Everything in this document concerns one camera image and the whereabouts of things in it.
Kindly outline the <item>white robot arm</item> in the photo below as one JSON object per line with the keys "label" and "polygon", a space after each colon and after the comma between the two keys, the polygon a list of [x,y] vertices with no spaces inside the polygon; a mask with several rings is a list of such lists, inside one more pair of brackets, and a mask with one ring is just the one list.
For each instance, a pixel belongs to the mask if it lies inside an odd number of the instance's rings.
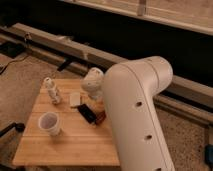
{"label": "white robot arm", "polygon": [[122,171],[175,171],[153,97],[172,82],[170,63],[152,56],[128,60],[106,72],[91,68],[82,88],[104,102]]}

